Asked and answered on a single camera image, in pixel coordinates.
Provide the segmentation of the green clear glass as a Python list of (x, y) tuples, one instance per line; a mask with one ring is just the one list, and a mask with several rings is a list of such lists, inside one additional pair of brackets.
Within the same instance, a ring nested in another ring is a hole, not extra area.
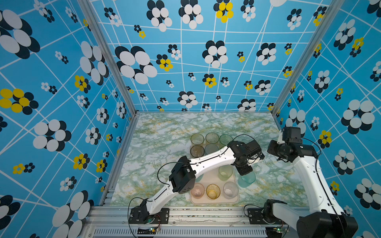
[(229, 134), (223, 134), (219, 138), (219, 143), (222, 146), (227, 146), (231, 141), (233, 140), (233, 137)]

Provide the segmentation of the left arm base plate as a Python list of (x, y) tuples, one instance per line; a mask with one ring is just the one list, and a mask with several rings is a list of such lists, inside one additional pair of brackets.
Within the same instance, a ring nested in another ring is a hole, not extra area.
[(135, 207), (131, 209), (129, 215), (130, 224), (168, 224), (169, 208), (162, 208), (159, 213), (150, 215), (147, 211)]

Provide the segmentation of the frosted white glass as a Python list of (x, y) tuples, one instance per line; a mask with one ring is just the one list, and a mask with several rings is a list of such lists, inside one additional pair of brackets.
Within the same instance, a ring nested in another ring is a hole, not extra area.
[(226, 199), (233, 199), (238, 195), (238, 193), (239, 193), (238, 186), (234, 182), (228, 181), (223, 186), (223, 196)]

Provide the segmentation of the dark grey clear glass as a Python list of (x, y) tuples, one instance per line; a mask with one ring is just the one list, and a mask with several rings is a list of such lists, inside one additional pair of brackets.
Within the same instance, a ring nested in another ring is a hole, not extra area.
[(190, 149), (190, 155), (192, 158), (200, 158), (205, 154), (204, 147), (201, 145), (194, 145)]

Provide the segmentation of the blue clear glass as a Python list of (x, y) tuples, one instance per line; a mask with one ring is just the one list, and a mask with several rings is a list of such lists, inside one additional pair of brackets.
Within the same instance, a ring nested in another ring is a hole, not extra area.
[(219, 150), (219, 147), (216, 144), (208, 144), (205, 146), (205, 155), (212, 154), (214, 152), (217, 152)]

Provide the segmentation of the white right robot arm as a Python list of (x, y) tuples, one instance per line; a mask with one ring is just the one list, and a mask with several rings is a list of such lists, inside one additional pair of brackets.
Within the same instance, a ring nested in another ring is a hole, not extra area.
[(355, 218), (345, 214), (331, 193), (313, 146), (272, 140), (267, 151), (293, 164), (306, 191), (310, 213), (301, 215), (286, 202), (268, 199), (263, 209), (266, 222), (282, 220), (295, 229), (300, 238), (354, 237), (358, 224)]

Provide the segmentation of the yellow glass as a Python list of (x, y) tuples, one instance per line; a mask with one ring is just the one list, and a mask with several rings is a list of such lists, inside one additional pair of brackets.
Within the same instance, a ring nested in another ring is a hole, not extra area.
[(204, 143), (204, 136), (200, 133), (195, 133), (190, 137), (192, 145), (202, 145)]
[(205, 139), (208, 144), (217, 144), (219, 142), (219, 135), (214, 132), (209, 132), (205, 136)]

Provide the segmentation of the olive clear small glass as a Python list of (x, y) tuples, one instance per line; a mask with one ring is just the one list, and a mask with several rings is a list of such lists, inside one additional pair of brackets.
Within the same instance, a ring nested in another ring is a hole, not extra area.
[(217, 199), (221, 194), (220, 187), (216, 184), (210, 184), (206, 188), (206, 194), (210, 199)]

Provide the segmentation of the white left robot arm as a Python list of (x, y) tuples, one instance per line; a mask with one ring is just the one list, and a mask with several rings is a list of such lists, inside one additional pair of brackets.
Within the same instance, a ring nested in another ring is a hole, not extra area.
[(158, 214), (173, 197), (193, 189), (195, 180), (201, 175), (225, 165), (233, 165), (241, 175), (253, 171), (249, 160), (252, 159), (261, 147), (254, 140), (249, 143), (231, 141), (222, 149), (203, 157), (188, 159), (181, 157), (175, 162), (171, 174), (163, 187), (151, 198), (144, 199), (140, 204), (139, 220), (147, 223), (150, 218)]

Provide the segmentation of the frosted pink glass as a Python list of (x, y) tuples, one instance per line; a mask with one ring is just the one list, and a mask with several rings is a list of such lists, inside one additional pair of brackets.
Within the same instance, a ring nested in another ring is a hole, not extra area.
[(195, 183), (193, 189), (191, 190), (191, 195), (195, 199), (200, 199), (205, 193), (205, 188), (201, 183)]

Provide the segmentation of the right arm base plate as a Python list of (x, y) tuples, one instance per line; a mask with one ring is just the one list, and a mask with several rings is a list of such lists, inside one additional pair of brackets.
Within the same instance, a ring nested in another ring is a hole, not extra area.
[(248, 208), (247, 215), (249, 216), (249, 221), (251, 225), (271, 225), (271, 226), (281, 226), (284, 222), (280, 219), (275, 219), (272, 222), (268, 222), (264, 219), (262, 208)]

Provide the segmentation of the teal glass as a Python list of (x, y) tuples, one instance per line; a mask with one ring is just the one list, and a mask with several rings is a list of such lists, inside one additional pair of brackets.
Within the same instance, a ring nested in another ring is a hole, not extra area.
[(198, 178), (196, 178), (195, 182), (200, 182), (203, 178), (203, 175), (199, 176)]
[(251, 172), (244, 176), (239, 176), (238, 185), (242, 188), (248, 187), (256, 181), (256, 174)]

